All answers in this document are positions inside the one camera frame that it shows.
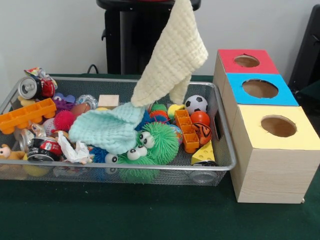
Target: googly eye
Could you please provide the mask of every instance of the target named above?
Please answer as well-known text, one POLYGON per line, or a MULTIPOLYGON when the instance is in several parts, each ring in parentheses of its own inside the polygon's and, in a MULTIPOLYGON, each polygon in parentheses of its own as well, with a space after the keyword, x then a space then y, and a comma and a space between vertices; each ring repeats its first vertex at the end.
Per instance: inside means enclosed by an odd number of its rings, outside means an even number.
POLYGON ((152 149, 155 145, 155 139, 153 136, 147 136, 144 140, 143 140, 143 145, 147 148, 147 149, 152 149))
POLYGON ((104 161, 107 164, 116 164, 118 162, 118 156, 117 155, 113 155, 111 153, 108 153, 105 158, 104 161))
POLYGON ((118 168, 106 168, 105 173, 108 175, 116 174, 118 172, 118 168))
POLYGON ((140 133, 140 136, 139 136, 140 142, 143 144, 146 137, 148 137, 150 135, 151 134, 148 131, 143 131, 142 133, 140 133))
POLYGON ((55 96, 53 99, 54 99, 54 100, 59 100, 59 101, 62 100, 62 98, 61 98, 60 96, 55 96))
POLYGON ((137 150, 135 150, 134 148, 132 148, 126 153, 126 156, 128 157, 128 159, 130 161, 135 161, 138 158, 140 158, 140 153, 137 150))
POLYGON ((145 146, 137 146, 135 150, 139 152, 140 156, 147 156, 148 150, 145 146))

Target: yellow ball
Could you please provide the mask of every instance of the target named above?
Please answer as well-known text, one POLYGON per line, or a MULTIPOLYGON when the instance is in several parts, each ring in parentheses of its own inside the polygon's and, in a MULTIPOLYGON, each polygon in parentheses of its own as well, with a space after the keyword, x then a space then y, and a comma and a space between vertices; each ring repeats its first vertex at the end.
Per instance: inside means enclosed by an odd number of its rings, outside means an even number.
POLYGON ((96 108, 95 110, 98 110, 98 111, 106 111, 106 110, 109 110, 109 109, 106 108, 106 107, 98 107, 98 108, 96 108))
MULTIPOLYGON (((23 160, 28 160, 27 154, 23 156, 23 160)), ((32 177, 42 177, 50 171, 51 167, 23 165, 23 169, 32 177)))

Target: orange lego piece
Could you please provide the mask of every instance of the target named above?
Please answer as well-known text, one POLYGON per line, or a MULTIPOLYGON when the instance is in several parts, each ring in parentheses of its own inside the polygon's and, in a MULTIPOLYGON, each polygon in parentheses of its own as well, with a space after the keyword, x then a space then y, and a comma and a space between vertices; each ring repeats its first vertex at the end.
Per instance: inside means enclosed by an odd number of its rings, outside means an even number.
POLYGON ((29 121, 40 123, 42 117, 53 118, 56 114, 56 104, 51 98, 38 101, 32 105, 10 111, 0 115, 0 130, 3 134, 12 134, 15 127, 19 129, 27 128, 29 121))
POLYGON ((200 147, 200 141, 196 131, 192 128, 192 122, 186 109, 176 110, 174 113, 176 125, 183 134, 184 150, 189 153, 195 153, 200 147))

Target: mint green cloth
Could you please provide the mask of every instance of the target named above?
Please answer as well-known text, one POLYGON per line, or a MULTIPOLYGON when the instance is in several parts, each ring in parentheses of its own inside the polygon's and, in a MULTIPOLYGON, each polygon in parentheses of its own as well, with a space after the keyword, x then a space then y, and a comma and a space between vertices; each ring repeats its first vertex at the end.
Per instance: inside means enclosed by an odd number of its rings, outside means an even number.
POLYGON ((105 149, 114 155, 123 154, 136 146, 135 128, 145 110, 145 107, 135 107, 131 102, 108 111, 90 110, 75 120, 69 139, 105 149))

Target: wire mesh basket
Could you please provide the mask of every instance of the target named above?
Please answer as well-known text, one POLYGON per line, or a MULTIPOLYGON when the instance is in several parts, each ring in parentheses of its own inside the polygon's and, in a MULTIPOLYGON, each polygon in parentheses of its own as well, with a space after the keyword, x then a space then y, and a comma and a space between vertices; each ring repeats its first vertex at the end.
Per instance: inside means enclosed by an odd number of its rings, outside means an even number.
MULTIPOLYGON (((55 77, 58 92, 73 95, 76 98, 90 94, 95 98, 99 95, 119 95, 121 103, 129 102, 133 95, 136 80, 55 77)), ((168 165, 135 165, 116 163, 72 164, 68 162, 27 161, 0 159, 0 179, 30 181, 61 181, 61 182, 103 182, 128 183, 120 177, 124 169, 140 171, 158 171, 152 184, 161 185, 197 185, 217 186, 227 171, 236 164, 236 155, 226 121, 225 111, 218 88, 213 83, 191 82, 185 98, 201 95, 208 102, 208 115, 211 119, 212 146, 217 166, 191 166, 192 154, 180 146, 177 156, 168 165)), ((0 113, 20 108, 15 86, 0 106, 0 113)), ((158 101, 169 105, 169 96, 158 101)), ((19 149, 14 134, 0 133, 0 143, 7 144, 13 150, 19 149)))

